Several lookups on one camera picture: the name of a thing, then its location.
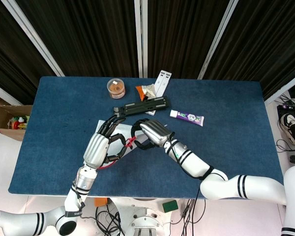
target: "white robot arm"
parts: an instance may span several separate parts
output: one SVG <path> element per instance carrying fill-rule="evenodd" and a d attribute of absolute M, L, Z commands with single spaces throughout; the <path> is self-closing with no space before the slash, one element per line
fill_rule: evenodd
<path fill-rule="evenodd" d="M 82 215 L 84 201 L 94 183 L 97 172 L 104 163 L 120 159 L 126 152 L 126 140 L 122 134 L 111 136 L 116 126 L 125 118 L 109 118 L 95 133 L 83 156 L 83 166 L 78 170 L 71 189 L 65 199 L 64 206 L 48 212 L 32 214 L 12 214 L 0 211 L 0 228 L 5 236 L 41 235 L 47 226 L 54 226 L 62 236 L 72 233 L 77 219 Z M 120 139 L 124 147 L 113 156 L 107 156 L 110 143 Z"/>
<path fill-rule="evenodd" d="M 187 146 L 174 139 L 175 133 L 160 122 L 139 120 L 133 126 L 132 136 L 137 130 L 142 130 L 150 140 L 145 146 L 136 142 L 137 147 L 163 147 L 186 174 L 202 180 L 200 190 L 207 199 L 237 197 L 286 205 L 282 236 L 295 236 L 295 166 L 286 171 L 284 186 L 268 177 L 239 175 L 228 180 L 222 171 L 208 165 Z"/>

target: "green sponge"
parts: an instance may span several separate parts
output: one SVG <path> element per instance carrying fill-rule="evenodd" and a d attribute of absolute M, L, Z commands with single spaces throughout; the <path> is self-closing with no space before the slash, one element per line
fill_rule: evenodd
<path fill-rule="evenodd" d="M 177 201 L 172 200 L 170 202 L 163 203 L 163 209 L 165 213 L 173 211 L 173 210 L 177 210 L 178 209 Z"/>

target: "table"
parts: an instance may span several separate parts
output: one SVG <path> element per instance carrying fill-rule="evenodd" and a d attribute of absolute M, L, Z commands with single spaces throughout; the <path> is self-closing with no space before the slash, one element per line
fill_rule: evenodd
<path fill-rule="evenodd" d="M 139 101 L 135 89 L 155 79 L 123 78 L 126 95 L 109 97 L 110 78 L 42 77 L 21 146 L 10 193 L 67 195 L 99 119 L 113 106 Z M 226 173 L 271 177 L 283 182 L 258 82 L 170 79 L 171 107 L 152 117 L 127 117 L 132 125 L 154 118 L 205 162 Z M 169 116 L 170 110 L 205 117 L 200 127 Z M 187 176 L 162 148 L 135 149 L 98 171 L 90 196 L 195 198 L 199 181 Z"/>

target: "purple toothpaste tube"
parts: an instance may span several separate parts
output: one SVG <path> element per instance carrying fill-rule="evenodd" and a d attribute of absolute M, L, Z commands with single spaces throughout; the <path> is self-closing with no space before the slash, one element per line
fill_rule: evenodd
<path fill-rule="evenodd" d="M 171 117 L 177 118 L 177 119 L 181 119 L 181 120 L 185 120 L 188 121 L 190 123 L 194 123 L 200 126 L 203 126 L 203 120 L 205 117 L 202 116 L 196 116 L 193 114 L 189 114 L 186 112 L 179 112 L 179 111 L 175 111 L 175 110 L 171 110 Z"/>

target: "red wire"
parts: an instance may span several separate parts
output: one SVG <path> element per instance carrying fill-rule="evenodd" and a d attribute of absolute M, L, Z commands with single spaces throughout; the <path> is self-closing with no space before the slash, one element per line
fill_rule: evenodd
<path fill-rule="evenodd" d="M 107 165 L 107 166 L 102 166 L 102 167 L 98 167 L 99 170 L 103 170 L 106 169 L 108 167 L 111 167 L 116 161 L 113 161 L 111 164 Z"/>

